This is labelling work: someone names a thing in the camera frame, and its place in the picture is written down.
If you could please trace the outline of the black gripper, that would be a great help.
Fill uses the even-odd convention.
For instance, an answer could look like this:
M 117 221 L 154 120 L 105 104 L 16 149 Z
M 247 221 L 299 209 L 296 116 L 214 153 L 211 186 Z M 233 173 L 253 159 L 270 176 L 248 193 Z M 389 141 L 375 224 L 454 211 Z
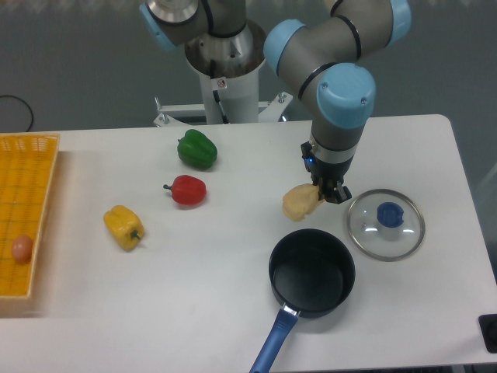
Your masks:
M 341 204 L 352 198 L 344 175 L 349 170 L 352 159 L 340 163 L 321 160 L 312 150 L 309 141 L 301 145 L 305 169 L 311 174 L 311 183 L 317 188 L 318 199 L 325 199 L 332 204 Z

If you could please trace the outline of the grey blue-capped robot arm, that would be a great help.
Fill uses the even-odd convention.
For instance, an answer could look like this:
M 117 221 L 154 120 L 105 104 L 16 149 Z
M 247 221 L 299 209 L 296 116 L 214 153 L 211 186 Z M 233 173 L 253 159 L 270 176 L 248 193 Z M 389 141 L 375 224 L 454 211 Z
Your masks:
M 319 198 L 350 199 L 344 175 L 376 96 L 358 61 L 409 32 L 406 1 L 335 1 L 315 27 L 288 19 L 269 32 L 247 17 L 243 1 L 145 1 L 139 11 L 162 49 L 183 48 L 209 124 L 259 120 L 258 73 L 269 66 L 313 116 L 301 151 Z

